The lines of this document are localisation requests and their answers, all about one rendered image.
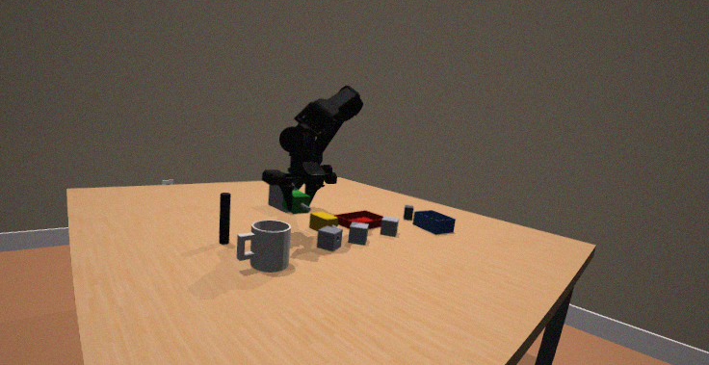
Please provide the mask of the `grey mug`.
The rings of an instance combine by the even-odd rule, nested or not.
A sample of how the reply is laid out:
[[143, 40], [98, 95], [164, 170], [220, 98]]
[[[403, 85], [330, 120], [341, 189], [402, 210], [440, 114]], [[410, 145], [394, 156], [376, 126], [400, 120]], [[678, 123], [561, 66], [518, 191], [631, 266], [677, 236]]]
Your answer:
[[[237, 234], [236, 259], [249, 259], [259, 272], [274, 273], [289, 266], [291, 225], [281, 221], [258, 221], [251, 224], [251, 232]], [[245, 241], [250, 240], [250, 251], [245, 252]]]

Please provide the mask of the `blue open bin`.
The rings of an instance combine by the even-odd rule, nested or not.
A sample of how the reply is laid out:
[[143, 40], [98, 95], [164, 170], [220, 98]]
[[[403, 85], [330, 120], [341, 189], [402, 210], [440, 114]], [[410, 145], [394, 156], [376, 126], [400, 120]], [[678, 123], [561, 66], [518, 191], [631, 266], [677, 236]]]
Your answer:
[[432, 234], [444, 234], [454, 232], [455, 219], [434, 210], [422, 210], [414, 211], [412, 224]]

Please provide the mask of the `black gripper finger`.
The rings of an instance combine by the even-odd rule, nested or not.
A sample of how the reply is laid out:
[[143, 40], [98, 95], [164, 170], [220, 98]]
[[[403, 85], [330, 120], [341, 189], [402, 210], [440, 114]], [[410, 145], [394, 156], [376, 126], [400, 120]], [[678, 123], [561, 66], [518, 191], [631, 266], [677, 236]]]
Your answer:
[[315, 185], [315, 186], [305, 186], [305, 185], [304, 185], [304, 193], [305, 193], [306, 195], [310, 196], [309, 205], [310, 205], [310, 203], [311, 203], [313, 197], [315, 196], [316, 192], [317, 192], [320, 188], [322, 188], [322, 187], [325, 187], [325, 185], [323, 185], [323, 186], [318, 186], [318, 185]]
[[283, 196], [284, 196], [284, 199], [285, 199], [285, 202], [286, 202], [286, 205], [287, 205], [288, 209], [289, 209], [289, 210], [292, 210], [293, 190], [294, 190], [295, 187], [294, 187], [293, 185], [292, 185], [292, 186], [282, 186], [282, 185], [278, 185], [278, 186], [279, 186], [279, 188], [281, 189], [281, 191], [282, 191], [282, 193], [283, 193]]

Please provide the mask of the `green block with grey pin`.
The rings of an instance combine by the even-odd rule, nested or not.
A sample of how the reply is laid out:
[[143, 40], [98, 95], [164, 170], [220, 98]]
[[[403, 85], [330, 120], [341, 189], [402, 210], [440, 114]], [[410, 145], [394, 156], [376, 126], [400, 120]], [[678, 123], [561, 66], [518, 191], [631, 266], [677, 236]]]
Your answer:
[[289, 210], [285, 199], [283, 197], [283, 202], [282, 206], [292, 212], [293, 214], [309, 214], [310, 208], [309, 208], [309, 202], [310, 202], [310, 196], [300, 192], [300, 191], [293, 191], [293, 202], [292, 202], [292, 210]]

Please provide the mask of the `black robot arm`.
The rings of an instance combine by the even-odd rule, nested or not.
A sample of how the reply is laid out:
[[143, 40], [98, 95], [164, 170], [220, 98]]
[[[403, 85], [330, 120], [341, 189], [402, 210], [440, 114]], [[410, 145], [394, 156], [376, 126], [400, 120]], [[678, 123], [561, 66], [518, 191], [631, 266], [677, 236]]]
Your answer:
[[299, 122], [298, 125], [282, 130], [279, 142], [284, 150], [288, 152], [314, 150], [316, 155], [313, 161], [306, 161], [306, 157], [301, 157], [299, 160], [296, 176], [300, 176], [302, 181], [292, 181], [297, 190], [303, 184], [323, 186], [324, 180], [331, 179], [332, 166], [321, 165], [323, 152], [343, 122], [356, 116], [362, 106], [359, 93], [346, 85], [330, 99], [320, 98], [308, 104], [295, 117]]

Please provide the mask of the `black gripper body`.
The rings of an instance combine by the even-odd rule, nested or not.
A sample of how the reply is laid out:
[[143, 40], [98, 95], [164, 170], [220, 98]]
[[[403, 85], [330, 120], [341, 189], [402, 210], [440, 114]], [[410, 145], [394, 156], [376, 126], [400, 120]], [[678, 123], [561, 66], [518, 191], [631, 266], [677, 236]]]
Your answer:
[[[300, 176], [296, 176], [296, 167], [301, 159], [301, 157], [306, 157], [306, 161], [313, 161], [314, 150], [300, 150], [296, 152], [290, 152], [291, 156], [291, 168], [288, 168], [290, 173], [282, 172], [278, 169], [265, 169], [263, 172], [262, 181], [266, 182], [268, 185], [282, 185], [282, 186], [292, 186], [292, 181], [302, 181]], [[332, 173], [330, 180], [324, 180], [327, 184], [336, 184], [337, 176], [335, 172]]]

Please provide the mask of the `black cylinder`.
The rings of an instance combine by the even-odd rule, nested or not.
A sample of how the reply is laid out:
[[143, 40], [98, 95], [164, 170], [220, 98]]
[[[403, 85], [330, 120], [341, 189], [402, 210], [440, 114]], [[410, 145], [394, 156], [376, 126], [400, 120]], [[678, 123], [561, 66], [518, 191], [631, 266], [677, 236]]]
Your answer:
[[220, 244], [229, 244], [229, 227], [230, 227], [230, 193], [221, 193], [220, 195], [220, 229], [219, 237]]

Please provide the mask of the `red tray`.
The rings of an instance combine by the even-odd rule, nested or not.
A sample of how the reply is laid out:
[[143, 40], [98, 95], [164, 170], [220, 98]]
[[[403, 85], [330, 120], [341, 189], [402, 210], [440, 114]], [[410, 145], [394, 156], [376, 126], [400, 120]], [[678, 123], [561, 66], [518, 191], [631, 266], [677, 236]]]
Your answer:
[[338, 225], [350, 229], [352, 222], [369, 224], [368, 229], [381, 226], [381, 220], [383, 216], [368, 212], [368, 211], [358, 211], [340, 215], [334, 215], [338, 218]]

